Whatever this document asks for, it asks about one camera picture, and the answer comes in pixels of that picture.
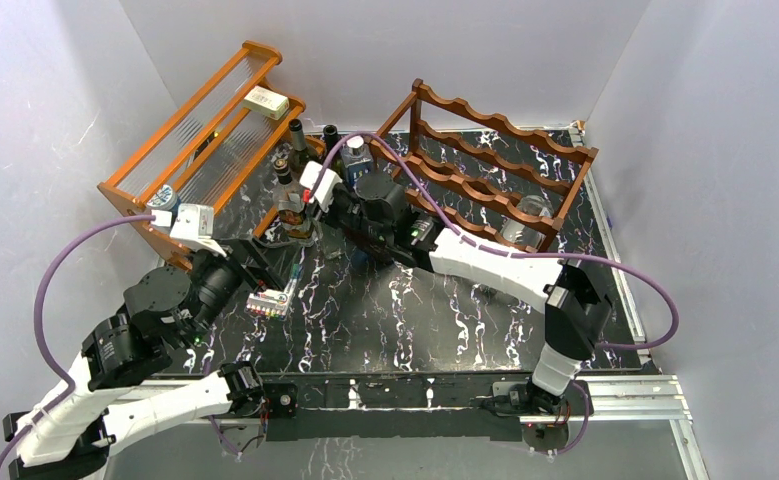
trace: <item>small box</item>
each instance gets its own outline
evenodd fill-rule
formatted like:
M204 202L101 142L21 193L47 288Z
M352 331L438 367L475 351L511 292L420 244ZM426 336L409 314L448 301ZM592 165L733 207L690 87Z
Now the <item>small box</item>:
M289 110L289 97L274 93L267 88L254 87L242 100L242 106L272 120L280 120L280 117Z

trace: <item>white wall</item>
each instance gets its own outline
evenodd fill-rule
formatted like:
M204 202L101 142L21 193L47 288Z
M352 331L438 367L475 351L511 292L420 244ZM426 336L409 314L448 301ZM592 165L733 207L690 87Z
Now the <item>white wall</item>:
M0 1L0 420L57 383L33 340L45 267L117 215L95 186L174 110L117 0ZM60 363L154 261L129 227L69 258L45 315Z
M711 478L779 479L779 2L653 1L587 128L624 260L680 305L656 353Z
M178 104L250 39L283 53L270 78L320 130L376 129L416 77L519 125L585 119L648 0L122 3Z

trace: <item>robotic arm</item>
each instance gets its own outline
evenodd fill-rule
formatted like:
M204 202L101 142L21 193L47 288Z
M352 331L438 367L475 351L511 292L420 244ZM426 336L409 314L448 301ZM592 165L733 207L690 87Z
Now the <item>robotic arm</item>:
M178 222L204 208L181 206ZM181 238L199 248L192 255L191 273L156 268L125 290L121 308L83 341L68 371L75 383L70 395L45 411L66 389L60 382L30 412L4 419L7 441L32 425L9 465L11 478L82 478L101 468L107 457L162 430L199 417L258 410L263 385L249 362L227 364L186 387L110 407L171 364L168 347L198 343L243 284L252 290L280 288L279 276L252 240L201 237L206 236L194 243Z
M301 183L313 189L320 170L310 162ZM480 246L494 247L494 242L466 234L474 238L473 246L438 218L413 210L403 187L382 172L366 174L350 191L327 171L314 200L308 207L313 216L343 230L378 259L467 278L544 311L545 346L531 381L511 391L499 409L553 413L559 408L581 363L592 357L612 311L597 265L486 254ZM188 386L145 400L113 405L170 365L169 347L197 344L242 285L254 292L284 288L252 240L216 242L211 227L202 234L186 230L185 223L203 225L204 215L211 222L208 208L181 205L171 227L172 236L197 249L191 273L160 267L128 288L124 305L83 342L69 370L74 392L44 412L65 389L62 382L30 412L4 419L7 440L32 424L17 446L18 458L9 465L11 478L82 478L142 438L200 417L250 415L259 409L266 389L249 362L225 365ZM192 221L182 222L185 218ZM164 223L170 225L170 219Z
M301 185L314 190L310 206L324 212L322 220L342 229L361 249L383 261L487 285L545 313L545 345L527 397L510 399L510 404L514 409L553 413L581 364L592 358L612 315L601 266L581 260L492 255L483 247L506 247L466 232L474 241L471 244L438 218L413 210L404 187L388 173L367 173L352 192L332 170L324 172L316 188L321 170L320 164L310 162L301 176Z

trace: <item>wooden wine rack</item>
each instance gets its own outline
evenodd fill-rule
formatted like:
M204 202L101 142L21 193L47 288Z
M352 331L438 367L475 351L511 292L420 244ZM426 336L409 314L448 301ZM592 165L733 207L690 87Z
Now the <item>wooden wine rack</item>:
M211 205L218 214L271 149L288 135L289 121L306 109L303 100L273 88L266 80L282 60L272 47L245 42L98 189L125 216L143 213L145 204L165 184L184 202ZM289 110L279 120L241 106L245 95L257 85L289 97ZM321 142L310 141L323 149ZM167 262L190 268L186 259L189 250L182 244L147 223L132 225Z
M551 180L543 177L536 169L530 165L515 164L504 160L491 148L474 147L456 133L440 133L434 130L426 121L421 118L421 102L426 102L443 110L459 115L467 120L471 120L484 127L490 128L500 135L511 136L524 142L538 150L557 155L561 159L569 161L579 166L574 181ZM483 115L475 111L468 102L462 98L446 100L433 92L428 85L425 85L421 79L413 82L412 92L395 109L392 115L377 131L377 135L384 137L398 123L398 121L407 112L410 115L410 140L409 149L404 157L404 161L410 170L416 175L427 178L432 183L450 190L472 202L491 209L495 212L511 218L521 224L541 232L545 237L539 245L539 250L547 250L557 236L557 232L563 226L566 214L574 203L583 179L589 172L595 156L598 153L597 148L588 149L585 147L568 148L558 145L551 137L542 130L520 130L512 125L507 117L499 113L493 115ZM541 188L553 192L563 197L557 212L552 216L528 215L516 208L522 195L515 192L504 192L491 182L484 178L470 177L450 162L437 162L431 159L421 148L420 136L425 136L436 140L457 151L468 154L480 162L498 167L517 177L533 182ZM396 163L394 158L385 151L376 141L369 143L372 155L377 158L383 158L391 163ZM401 173L401 168L396 166L392 171L393 178L397 178ZM413 205L435 213L433 207L427 203L424 197L414 189L407 189L407 199ZM478 225L465 219L455 209L447 207L443 209L446 215L462 228L483 238L497 241L504 245L513 246L528 252L535 252L532 247L514 245L489 225Z

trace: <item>bottle label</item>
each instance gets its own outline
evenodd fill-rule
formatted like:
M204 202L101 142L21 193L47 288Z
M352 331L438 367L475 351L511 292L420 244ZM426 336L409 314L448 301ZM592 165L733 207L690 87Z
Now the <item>bottle label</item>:
M286 229L286 233L288 233L290 237L305 239L312 235L312 228L308 228L304 225L306 222L306 215L304 215L303 212L279 210L277 212L277 217L280 219L280 222L283 223L283 228Z

